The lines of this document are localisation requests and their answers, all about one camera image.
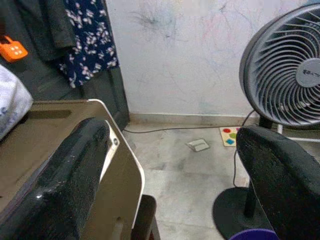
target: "hanging clothes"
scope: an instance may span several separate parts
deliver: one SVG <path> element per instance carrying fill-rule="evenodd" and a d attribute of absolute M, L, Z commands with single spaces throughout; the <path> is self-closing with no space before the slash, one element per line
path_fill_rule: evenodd
<path fill-rule="evenodd" d="M 65 56 L 76 46 L 64 0 L 15 0 L 13 3 L 43 61 Z"/>
<path fill-rule="evenodd" d="M 108 29 L 107 12 L 101 0 L 64 0 L 73 26 L 76 46 L 55 63 L 75 88 L 95 73 L 118 66 L 113 37 Z"/>

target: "small paper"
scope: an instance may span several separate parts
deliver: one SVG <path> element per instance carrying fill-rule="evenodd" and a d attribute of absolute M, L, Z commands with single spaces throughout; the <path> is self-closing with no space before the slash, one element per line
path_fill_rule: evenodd
<path fill-rule="evenodd" d="M 187 146 L 191 148 L 194 152 L 199 152 L 199 151 L 210 148 L 210 146 L 204 139 L 188 142 Z"/>

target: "electric fan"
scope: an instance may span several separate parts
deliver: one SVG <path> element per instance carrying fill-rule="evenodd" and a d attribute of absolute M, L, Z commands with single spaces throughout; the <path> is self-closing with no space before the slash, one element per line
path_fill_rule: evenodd
<path fill-rule="evenodd" d="M 265 25 L 244 51 L 239 78 L 266 119 L 297 127 L 320 123 L 320 5 Z"/>
<path fill-rule="evenodd" d="M 243 53 L 239 79 L 260 126 L 319 124 L 320 4 L 293 10 L 255 34 Z M 251 183 L 223 191 L 212 213 L 226 239 L 245 229 L 271 228 Z"/>

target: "fan base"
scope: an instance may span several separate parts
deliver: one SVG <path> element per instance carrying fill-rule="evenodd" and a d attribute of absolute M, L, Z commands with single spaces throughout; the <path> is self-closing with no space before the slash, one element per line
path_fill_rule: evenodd
<path fill-rule="evenodd" d="M 230 188 L 216 198 L 212 216 L 216 228 L 225 239 L 247 229 L 270 229 L 270 223 L 257 201 L 253 217 L 245 217 L 244 209 L 248 188 Z"/>

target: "power cord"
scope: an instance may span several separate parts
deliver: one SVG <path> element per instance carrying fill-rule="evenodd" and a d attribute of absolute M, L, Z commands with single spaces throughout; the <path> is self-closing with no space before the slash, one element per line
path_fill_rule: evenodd
<path fill-rule="evenodd" d="M 160 132 L 160 131 L 166 131 L 166 130 L 184 130 L 184 129 L 215 129 L 219 128 L 218 126 L 198 126 L 198 127 L 173 127 L 173 128 L 160 128 L 150 131 L 129 131 L 126 129 L 123 129 L 123 131 L 131 133 L 131 134 L 149 134 L 154 132 Z"/>
<path fill-rule="evenodd" d="M 243 127 L 247 120 L 249 119 L 249 117 L 251 116 L 251 114 L 253 114 L 255 112 L 255 110 L 252 110 L 251 112 L 249 112 L 249 114 L 245 117 L 241 127 Z M 184 129 L 215 129 L 218 128 L 218 126 L 198 126 L 198 127 L 173 127 L 173 128 L 160 128 L 160 129 L 155 129 L 155 130 L 150 130 L 150 131 L 130 131 L 130 130 L 126 130 L 123 129 L 123 131 L 127 132 L 127 133 L 131 133 L 131 134 L 149 134 L 149 133 L 154 133 L 154 132 L 160 132 L 160 131 L 166 131 L 166 130 L 184 130 Z M 239 186 L 236 185 L 236 175 L 237 175 L 237 149 L 235 149 L 234 154 L 233 154 L 233 166 L 234 166 L 234 170 L 233 170 L 233 185 L 235 188 L 239 188 Z"/>
<path fill-rule="evenodd" d="M 252 110 L 251 112 L 249 112 L 249 114 L 246 116 L 246 118 L 244 119 L 243 123 L 241 124 L 241 127 L 243 127 L 247 120 L 249 119 L 249 117 L 251 116 L 251 114 L 253 114 L 255 112 L 255 110 Z M 235 149 L 234 154 L 233 154 L 233 166 L 234 166 L 234 170 L 233 170 L 233 186 L 235 188 L 239 188 L 239 186 L 236 185 L 236 175 L 237 175 L 237 149 Z"/>

